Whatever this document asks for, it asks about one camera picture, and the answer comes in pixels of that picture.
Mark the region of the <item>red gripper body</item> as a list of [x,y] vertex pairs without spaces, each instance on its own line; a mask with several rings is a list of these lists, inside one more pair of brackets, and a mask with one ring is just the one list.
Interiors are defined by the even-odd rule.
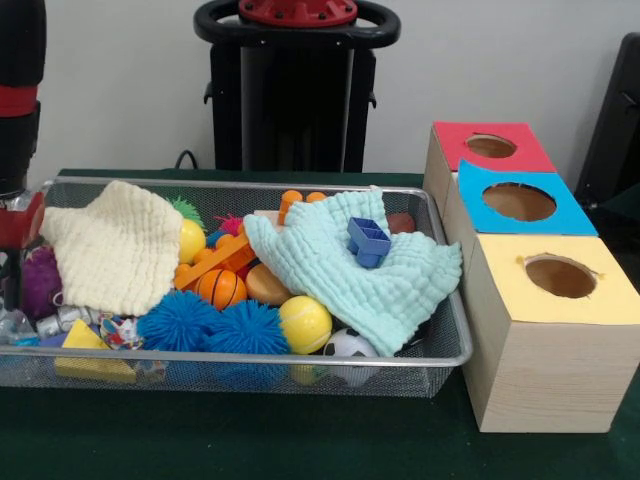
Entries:
[[1,248],[24,249],[38,235],[45,213],[43,192],[1,200]]

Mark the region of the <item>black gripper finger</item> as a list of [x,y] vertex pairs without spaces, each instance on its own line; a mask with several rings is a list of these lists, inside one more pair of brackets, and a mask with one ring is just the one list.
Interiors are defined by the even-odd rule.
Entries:
[[3,249],[6,259],[2,265],[2,292],[4,308],[17,310],[22,300],[22,263],[23,251],[19,249]]

